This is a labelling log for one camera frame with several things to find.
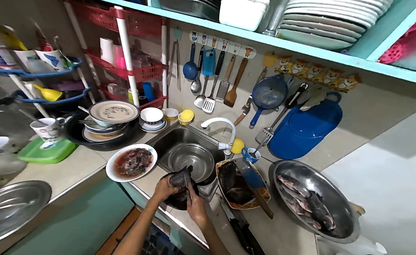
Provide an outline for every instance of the green plastic tray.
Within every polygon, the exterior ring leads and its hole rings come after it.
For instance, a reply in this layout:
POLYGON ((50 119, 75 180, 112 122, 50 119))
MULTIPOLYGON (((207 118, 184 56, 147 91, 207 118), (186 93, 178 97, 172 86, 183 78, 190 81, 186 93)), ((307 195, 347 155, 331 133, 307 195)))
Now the green plastic tray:
POLYGON ((30 163, 54 164, 66 159, 78 147, 77 144, 64 139, 51 148, 42 150, 39 147, 43 143, 40 137, 36 138, 18 153, 18 158, 30 163))

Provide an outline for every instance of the hand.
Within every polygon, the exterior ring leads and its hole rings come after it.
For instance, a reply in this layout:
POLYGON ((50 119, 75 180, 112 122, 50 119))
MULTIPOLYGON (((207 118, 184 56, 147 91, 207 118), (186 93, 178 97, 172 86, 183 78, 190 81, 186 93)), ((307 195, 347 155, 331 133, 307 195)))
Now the hand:
POLYGON ((208 222, 208 216, 204 209, 204 202, 201 197, 195 194, 192 184, 189 184, 189 194, 191 198, 188 198, 188 214, 191 216, 191 219, 199 226, 200 229, 203 229, 208 222))
POLYGON ((172 187, 170 184, 171 177, 172 175, 169 175, 156 184, 153 197, 158 199, 160 202, 166 200, 171 194, 175 194, 179 191, 179 188, 172 187))

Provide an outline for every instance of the blue grater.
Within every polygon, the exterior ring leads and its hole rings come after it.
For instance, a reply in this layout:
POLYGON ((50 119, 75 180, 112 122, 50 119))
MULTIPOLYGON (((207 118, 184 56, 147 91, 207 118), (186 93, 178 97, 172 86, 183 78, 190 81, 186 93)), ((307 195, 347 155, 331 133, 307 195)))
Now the blue grater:
POLYGON ((213 75, 216 67, 216 51, 214 49, 204 50, 204 64, 202 65, 203 75, 213 75))

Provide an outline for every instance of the blue mug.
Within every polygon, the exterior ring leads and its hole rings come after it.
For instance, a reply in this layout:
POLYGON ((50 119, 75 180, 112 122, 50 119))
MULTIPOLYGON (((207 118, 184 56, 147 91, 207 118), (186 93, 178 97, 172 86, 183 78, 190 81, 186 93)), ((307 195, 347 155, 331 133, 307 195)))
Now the blue mug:
POLYGON ((262 157, 262 155, 260 154, 260 152, 256 152, 255 153, 255 156, 256 157, 252 157, 250 155, 250 153, 254 153, 254 152, 255 152, 255 149, 254 148, 244 147, 244 148, 241 149, 241 155, 242 155, 242 157, 243 158, 248 158, 252 162, 252 164, 255 163, 255 162, 257 162, 262 157))

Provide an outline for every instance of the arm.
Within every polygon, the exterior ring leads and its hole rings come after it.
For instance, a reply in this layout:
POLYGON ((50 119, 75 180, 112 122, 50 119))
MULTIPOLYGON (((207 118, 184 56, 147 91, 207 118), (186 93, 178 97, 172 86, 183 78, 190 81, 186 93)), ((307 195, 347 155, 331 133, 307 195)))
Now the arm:
POLYGON ((205 212, 202 198, 195 194, 192 185, 189 185, 189 193, 192 200, 188 199, 188 213, 202 231, 211 253, 214 255, 229 255, 230 253, 217 235, 214 225, 205 212))
POLYGON ((168 176, 158 182, 154 194, 148 200, 145 209, 140 214, 128 234, 115 249, 113 255, 139 255, 142 251, 145 238, 153 220, 154 214, 158 210, 159 204, 166 200, 171 194, 177 193, 178 188, 172 187, 169 183, 171 176, 168 176))

